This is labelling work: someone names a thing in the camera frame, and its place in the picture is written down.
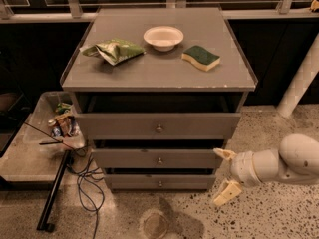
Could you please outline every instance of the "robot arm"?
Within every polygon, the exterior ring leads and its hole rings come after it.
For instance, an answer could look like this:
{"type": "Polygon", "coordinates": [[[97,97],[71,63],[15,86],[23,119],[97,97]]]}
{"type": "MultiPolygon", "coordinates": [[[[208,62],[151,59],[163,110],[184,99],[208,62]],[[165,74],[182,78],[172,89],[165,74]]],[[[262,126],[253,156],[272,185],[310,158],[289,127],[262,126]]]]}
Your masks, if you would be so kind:
{"type": "Polygon", "coordinates": [[[242,152],[215,148],[230,162],[232,179],[224,180],[213,203],[220,206],[242,192],[243,187],[278,181],[287,184],[319,183],[319,142],[302,134],[286,136],[279,149],[242,152]]]}

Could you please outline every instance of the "green bag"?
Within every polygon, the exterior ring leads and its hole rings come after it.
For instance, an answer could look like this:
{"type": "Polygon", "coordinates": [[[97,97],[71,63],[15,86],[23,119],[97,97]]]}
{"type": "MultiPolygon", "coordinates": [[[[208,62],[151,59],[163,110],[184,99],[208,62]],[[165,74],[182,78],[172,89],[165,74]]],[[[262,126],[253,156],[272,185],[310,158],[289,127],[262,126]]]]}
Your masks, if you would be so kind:
{"type": "Polygon", "coordinates": [[[132,42],[115,38],[89,48],[82,47],[80,51],[85,56],[102,57],[114,66],[121,61],[143,54],[145,49],[132,42]]]}

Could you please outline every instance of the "white bowl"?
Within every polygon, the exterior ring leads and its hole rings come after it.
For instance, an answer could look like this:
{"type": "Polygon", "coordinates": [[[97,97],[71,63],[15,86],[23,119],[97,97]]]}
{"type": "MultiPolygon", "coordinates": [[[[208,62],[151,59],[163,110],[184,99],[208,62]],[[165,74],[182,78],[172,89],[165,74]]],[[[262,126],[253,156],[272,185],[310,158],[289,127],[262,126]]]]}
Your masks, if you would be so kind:
{"type": "Polygon", "coordinates": [[[160,52],[167,52],[183,40],[180,29],[160,26],[148,29],[144,33],[144,40],[160,52]]]}

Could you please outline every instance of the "plastic bin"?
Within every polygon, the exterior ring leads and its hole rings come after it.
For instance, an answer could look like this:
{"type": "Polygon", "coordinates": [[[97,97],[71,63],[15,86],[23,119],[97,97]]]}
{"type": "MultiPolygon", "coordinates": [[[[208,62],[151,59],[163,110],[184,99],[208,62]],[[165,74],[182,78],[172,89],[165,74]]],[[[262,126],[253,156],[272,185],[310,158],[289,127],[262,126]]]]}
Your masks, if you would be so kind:
{"type": "Polygon", "coordinates": [[[23,137],[24,143],[38,143],[40,144],[40,151],[43,152],[63,152],[68,149],[78,149],[85,146],[85,140],[82,133],[73,137],[57,137],[58,140],[62,140],[64,144],[43,144],[47,142],[54,142],[53,139],[49,138],[51,135],[51,129],[48,127],[48,121],[52,119],[56,113],[55,109],[58,103],[71,104],[71,98],[67,92],[46,92],[43,93],[30,117],[28,124],[37,128],[27,126],[25,135],[23,137]]]}

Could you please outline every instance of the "white pole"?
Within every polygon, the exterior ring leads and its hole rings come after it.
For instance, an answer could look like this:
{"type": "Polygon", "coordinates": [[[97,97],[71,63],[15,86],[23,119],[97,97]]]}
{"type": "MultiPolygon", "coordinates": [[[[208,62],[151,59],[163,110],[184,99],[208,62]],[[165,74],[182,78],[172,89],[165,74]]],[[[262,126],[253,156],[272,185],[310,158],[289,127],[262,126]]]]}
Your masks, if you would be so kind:
{"type": "Polygon", "coordinates": [[[298,72],[293,78],[277,110],[288,118],[319,72],[319,34],[315,38],[298,72]]]}

